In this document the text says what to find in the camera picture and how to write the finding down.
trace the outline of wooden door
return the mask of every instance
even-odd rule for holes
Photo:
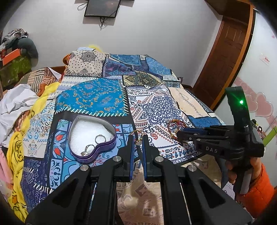
[[[238,60],[247,27],[223,17],[212,51],[193,87],[195,95],[208,107],[219,95]]]

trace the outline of white foam insert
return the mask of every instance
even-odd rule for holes
[[[76,154],[81,156],[81,152],[85,151],[87,145],[96,146],[95,137],[99,134],[106,138],[106,142],[114,138],[114,135],[108,131],[102,124],[90,122],[87,120],[78,120],[74,127],[71,128],[71,137],[69,141],[69,146],[71,150]],[[103,137],[98,137],[96,139],[98,143],[104,142]],[[89,146],[87,149],[88,153],[91,153],[94,149],[93,146]]]

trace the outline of silver ring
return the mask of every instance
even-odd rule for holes
[[[98,143],[98,142],[96,141],[96,138],[98,138],[98,137],[103,137],[103,138],[105,138],[104,135],[101,135],[101,134],[97,135],[97,136],[95,137],[95,143],[96,143],[96,144],[104,143],[104,142],[107,141],[106,138],[105,138],[105,141]]]
[[[89,146],[93,146],[93,149],[95,149],[95,146],[94,146],[94,145],[87,145],[87,146],[85,147],[85,152],[87,151],[87,149],[88,149]]]

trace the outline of orange box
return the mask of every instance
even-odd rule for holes
[[[20,50],[19,49],[16,49],[16,50],[12,51],[10,54],[7,54],[3,58],[3,66],[6,65],[7,63],[9,63],[10,61],[12,61],[13,59],[15,59],[18,56],[20,56]]]

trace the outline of white wall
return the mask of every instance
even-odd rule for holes
[[[96,44],[108,53],[148,54],[191,85],[221,20],[204,0],[122,0],[116,18],[100,30],[99,18],[77,10],[82,2],[25,0],[3,34],[29,33],[39,52],[36,68],[61,66],[71,51]]]
[[[277,115],[277,37],[271,30],[266,20],[256,14],[256,22],[254,33],[245,61],[241,67],[238,77],[243,80],[255,93],[263,92],[266,100],[273,105],[273,116]],[[263,54],[270,60],[269,65],[266,65],[260,60],[260,55]],[[234,120],[231,114],[230,107],[227,103],[227,98],[221,102],[215,113],[227,124],[233,125]],[[258,124],[267,130],[269,123],[265,117],[258,117],[256,113],[250,113],[250,118],[255,118]],[[266,171],[270,177],[271,183],[277,185],[277,145],[276,137],[266,147],[266,152],[262,158],[265,164]]]

